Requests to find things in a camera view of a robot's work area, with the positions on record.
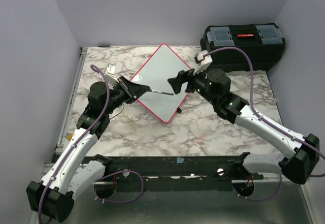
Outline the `green white whiteboard marker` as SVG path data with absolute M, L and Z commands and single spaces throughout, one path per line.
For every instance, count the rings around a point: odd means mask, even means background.
M 149 92 L 158 93 L 158 94 L 164 94 L 164 95 L 170 95 L 170 96 L 173 96 L 174 95 L 173 93 L 170 93 L 170 92 L 163 92 L 163 91 L 154 90 L 154 89 L 150 89 Z

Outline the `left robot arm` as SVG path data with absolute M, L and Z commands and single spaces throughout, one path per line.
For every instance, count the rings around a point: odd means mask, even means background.
M 47 174 L 38 182 L 31 181 L 26 188 L 32 211 L 39 217 L 62 223 L 71 213 L 78 194 L 98 178 L 106 181 L 112 177 L 111 160 L 100 155 L 80 174 L 76 171 L 108 127 L 110 114 L 123 104 L 132 104 L 149 90 L 149 86 L 133 83 L 123 76 L 112 89 L 103 81 L 91 85 L 88 104 L 68 146 Z

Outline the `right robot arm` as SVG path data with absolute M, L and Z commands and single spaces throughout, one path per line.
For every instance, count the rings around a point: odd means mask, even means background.
M 224 71 L 180 71 L 168 83 L 175 94 L 186 84 L 185 91 L 200 94 L 220 118 L 251 131 L 279 151 L 278 154 L 247 154 L 242 162 L 234 165 L 237 178 L 245 179 L 251 173 L 273 173 L 284 175 L 296 184 L 305 184 L 311 176 L 319 161 L 319 138 L 293 132 L 253 111 L 245 99 L 230 91 L 231 80 Z

